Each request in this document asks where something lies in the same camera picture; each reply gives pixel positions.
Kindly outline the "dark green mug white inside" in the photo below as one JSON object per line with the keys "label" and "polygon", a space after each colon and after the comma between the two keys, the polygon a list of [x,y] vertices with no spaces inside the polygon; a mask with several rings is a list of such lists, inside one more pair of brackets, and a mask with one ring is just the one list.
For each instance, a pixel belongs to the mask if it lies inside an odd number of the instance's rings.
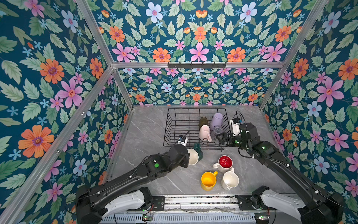
{"label": "dark green mug white inside", "polygon": [[195,143],[193,148],[189,148],[189,165],[196,165],[200,160],[203,159],[203,152],[201,150],[201,144]]}

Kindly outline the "cream mug pink handle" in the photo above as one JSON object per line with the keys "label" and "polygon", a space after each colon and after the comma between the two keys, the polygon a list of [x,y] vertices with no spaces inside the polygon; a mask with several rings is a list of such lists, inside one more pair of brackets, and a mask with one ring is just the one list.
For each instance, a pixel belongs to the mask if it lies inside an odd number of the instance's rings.
{"label": "cream mug pink handle", "polygon": [[211,132],[210,127],[208,125],[203,125],[199,130],[199,139],[202,141],[211,142]]}

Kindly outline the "lilac plastic cup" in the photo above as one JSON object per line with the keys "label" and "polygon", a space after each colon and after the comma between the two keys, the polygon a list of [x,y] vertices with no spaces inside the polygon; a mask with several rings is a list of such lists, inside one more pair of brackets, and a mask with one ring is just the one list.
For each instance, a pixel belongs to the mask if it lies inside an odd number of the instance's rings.
{"label": "lilac plastic cup", "polygon": [[221,113],[215,113],[210,121],[210,129],[214,130],[215,127],[222,126],[223,115]]}

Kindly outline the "amber textured glass cup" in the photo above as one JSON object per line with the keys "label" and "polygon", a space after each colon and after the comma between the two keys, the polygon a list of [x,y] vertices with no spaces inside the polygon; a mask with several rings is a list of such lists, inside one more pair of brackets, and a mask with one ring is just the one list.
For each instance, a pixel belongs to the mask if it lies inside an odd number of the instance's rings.
{"label": "amber textured glass cup", "polygon": [[208,119],[204,115],[199,120],[199,129],[201,129],[202,126],[208,126]]}

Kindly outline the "clear glass cup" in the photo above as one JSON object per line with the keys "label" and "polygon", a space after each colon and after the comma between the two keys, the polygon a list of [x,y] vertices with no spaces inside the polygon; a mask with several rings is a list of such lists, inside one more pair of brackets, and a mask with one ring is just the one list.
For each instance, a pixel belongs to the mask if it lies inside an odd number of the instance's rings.
{"label": "clear glass cup", "polygon": [[215,126],[212,131],[212,137],[216,139],[217,135],[220,135],[224,132],[221,126]]}

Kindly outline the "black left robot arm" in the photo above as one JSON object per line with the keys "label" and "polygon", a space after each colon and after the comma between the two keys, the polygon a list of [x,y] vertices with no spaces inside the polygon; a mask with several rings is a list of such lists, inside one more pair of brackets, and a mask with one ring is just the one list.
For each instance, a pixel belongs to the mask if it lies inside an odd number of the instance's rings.
{"label": "black left robot arm", "polygon": [[166,176],[177,167],[187,168],[190,159],[187,142],[188,138],[181,135],[167,152],[146,156],[129,172],[96,187],[81,186],[75,199],[78,223],[98,224],[105,216],[151,205],[152,194],[142,185]]}

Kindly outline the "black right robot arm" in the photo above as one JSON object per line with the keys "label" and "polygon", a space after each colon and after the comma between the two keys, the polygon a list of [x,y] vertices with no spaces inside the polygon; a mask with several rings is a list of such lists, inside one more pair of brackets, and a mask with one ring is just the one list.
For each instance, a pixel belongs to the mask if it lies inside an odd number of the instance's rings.
{"label": "black right robot arm", "polygon": [[246,150],[249,158],[258,160],[276,173],[299,196],[299,199],[294,199],[261,186],[252,192],[250,202],[254,209],[271,207],[303,224],[338,224],[342,221],[345,200],[340,194],[329,195],[325,189],[290,165],[278,148],[268,141],[261,141],[252,123],[240,124],[237,130],[238,134],[218,134],[219,143],[224,147],[234,146]]}

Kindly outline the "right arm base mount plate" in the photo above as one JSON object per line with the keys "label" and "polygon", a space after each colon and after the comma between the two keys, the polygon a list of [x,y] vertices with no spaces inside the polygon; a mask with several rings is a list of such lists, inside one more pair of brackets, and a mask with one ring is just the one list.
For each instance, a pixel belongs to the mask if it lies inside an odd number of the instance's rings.
{"label": "right arm base mount plate", "polygon": [[275,208],[267,207],[257,195],[235,195],[241,210],[275,211]]}

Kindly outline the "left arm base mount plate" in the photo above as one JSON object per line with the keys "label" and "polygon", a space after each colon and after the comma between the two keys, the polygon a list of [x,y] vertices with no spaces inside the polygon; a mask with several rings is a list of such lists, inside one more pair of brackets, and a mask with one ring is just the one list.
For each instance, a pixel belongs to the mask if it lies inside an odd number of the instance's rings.
{"label": "left arm base mount plate", "polygon": [[164,211],[166,203],[165,196],[153,196],[152,206],[150,208],[151,211]]}

